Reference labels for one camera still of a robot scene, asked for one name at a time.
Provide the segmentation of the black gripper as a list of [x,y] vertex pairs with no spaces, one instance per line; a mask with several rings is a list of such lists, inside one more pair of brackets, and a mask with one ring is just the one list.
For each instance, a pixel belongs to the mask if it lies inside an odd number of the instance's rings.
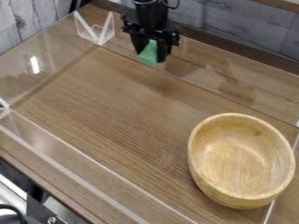
[[120,18],[123,20],[123,32],[131,36],[136,53],[142,53],[150,40],[156,40],[156,60],[163,63],[171,54],[173,46],[181,44],[181,29],[170,20],[166,20],[158,28],[148,28],[139,23],[135,14],[122,14]]

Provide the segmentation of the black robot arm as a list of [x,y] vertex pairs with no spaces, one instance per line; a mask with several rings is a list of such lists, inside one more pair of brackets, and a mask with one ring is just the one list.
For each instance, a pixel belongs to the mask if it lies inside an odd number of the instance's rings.
[[168,20],[168,11],[177,10],[181,1],[171,6],[168,0],[132,0],[135,10],[122,14],[123,32],[130,38],[138,54],[142,54],[150,41],[156,43],[156,62],[163,63],[173,53],[173,47],[181,45],[181,30]]

